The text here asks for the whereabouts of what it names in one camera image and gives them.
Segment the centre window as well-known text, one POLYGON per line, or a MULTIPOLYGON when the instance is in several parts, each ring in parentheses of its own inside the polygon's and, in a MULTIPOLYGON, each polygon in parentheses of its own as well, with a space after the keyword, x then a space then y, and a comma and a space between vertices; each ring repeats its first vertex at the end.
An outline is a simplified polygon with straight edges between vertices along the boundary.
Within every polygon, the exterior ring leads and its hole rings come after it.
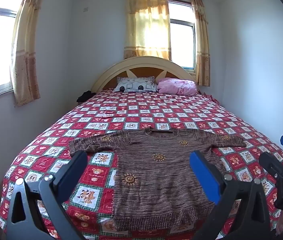
POLYGON ((196 64, 195 15, 190 4, 169 0, 171 60, 194 73, 196 64))

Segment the cream wooden headboard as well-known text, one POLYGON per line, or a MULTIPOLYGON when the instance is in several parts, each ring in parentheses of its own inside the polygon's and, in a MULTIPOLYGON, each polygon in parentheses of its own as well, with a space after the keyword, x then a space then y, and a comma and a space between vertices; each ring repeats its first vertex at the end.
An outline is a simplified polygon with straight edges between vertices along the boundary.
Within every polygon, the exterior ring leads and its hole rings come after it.
POLYGON ((152 56, 125 59, 108 68, 92 86, 92 92, 114 88, 118 77, 155 77, 158 81, 165 77, 193 80, 193 76, 177 64, 152 56))

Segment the pink pillow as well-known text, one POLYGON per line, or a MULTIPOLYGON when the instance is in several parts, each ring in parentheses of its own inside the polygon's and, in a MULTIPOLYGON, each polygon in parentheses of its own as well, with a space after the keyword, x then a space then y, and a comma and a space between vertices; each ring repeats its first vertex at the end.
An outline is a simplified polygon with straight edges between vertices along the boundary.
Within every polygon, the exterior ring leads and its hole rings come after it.
POLYGON ((198 89, 194 81, 170 77, 160 79, 157 84, 157 90, 161 94, 174 95, 196 95, 198 93, 198 89))

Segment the brown knit sweater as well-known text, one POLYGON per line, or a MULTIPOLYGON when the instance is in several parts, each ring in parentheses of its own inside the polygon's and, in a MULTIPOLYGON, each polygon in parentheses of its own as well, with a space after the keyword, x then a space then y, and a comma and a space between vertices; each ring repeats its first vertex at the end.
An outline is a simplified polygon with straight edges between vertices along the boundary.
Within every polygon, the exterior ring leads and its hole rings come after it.
POLYGON ((213 149, 244 146, 236 135, 146 128, 77 138, 69 143, 69 151, 71 155, 77 151, 117 155, 114 226, 118 231, 147 231, 206 219, 214 204, 190 167, 190 154, 201 152, 224 173, 213 149))

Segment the yellow right curtain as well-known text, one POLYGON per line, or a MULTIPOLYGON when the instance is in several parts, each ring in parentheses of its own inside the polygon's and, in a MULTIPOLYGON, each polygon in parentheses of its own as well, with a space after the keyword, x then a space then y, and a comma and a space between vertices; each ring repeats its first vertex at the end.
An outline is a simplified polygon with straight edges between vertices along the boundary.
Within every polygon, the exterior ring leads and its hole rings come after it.
POLYGON ((196 38, 196 84, 210 86, 210 50, 208 23, 203 0, 191 0, 195 15, 195 38, 196 38))

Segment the black cloth beside bed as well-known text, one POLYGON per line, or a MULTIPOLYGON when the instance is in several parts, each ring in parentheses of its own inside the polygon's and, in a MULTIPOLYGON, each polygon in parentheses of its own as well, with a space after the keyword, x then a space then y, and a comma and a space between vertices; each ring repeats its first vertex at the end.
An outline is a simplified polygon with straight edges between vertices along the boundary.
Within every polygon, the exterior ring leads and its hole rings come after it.
POLYGON ((84 92, 81 96, 79 96, 76 100, 76 102, 78 104, 82 104, 84 102, 86 102, 87 100, 91 99, 92 97, 94 97, 96 95, 96 93, 91 92, 90 90, 84 92))

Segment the yellow left window curtain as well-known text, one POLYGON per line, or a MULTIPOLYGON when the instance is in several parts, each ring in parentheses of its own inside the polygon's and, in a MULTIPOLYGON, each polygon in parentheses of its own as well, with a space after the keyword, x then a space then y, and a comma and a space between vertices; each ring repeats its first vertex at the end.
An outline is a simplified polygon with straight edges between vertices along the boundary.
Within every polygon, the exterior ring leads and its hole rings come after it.
POLYGON ((13 93, 17 106, 40 98, 36 73, 36 28, 42 0, 22 0, 14 23, 12 38, 13 93))

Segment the grey patterned pillow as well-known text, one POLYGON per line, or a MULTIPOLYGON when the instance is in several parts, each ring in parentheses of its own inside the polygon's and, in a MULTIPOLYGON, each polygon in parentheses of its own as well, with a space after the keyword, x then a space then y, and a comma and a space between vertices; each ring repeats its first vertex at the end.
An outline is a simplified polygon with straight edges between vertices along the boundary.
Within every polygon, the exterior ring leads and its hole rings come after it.
POLYGON ((156 92, 157 85, 153 76, 150 77, 118 77, 113 92, 156 92))

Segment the yellow centre curtain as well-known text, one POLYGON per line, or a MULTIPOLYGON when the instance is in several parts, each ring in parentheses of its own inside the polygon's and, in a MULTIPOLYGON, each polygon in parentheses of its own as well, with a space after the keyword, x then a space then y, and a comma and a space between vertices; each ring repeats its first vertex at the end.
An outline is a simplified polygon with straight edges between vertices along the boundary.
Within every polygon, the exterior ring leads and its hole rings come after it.
POLYGON ((126 0, 124 58, 171 59, 169 0, 126 0))

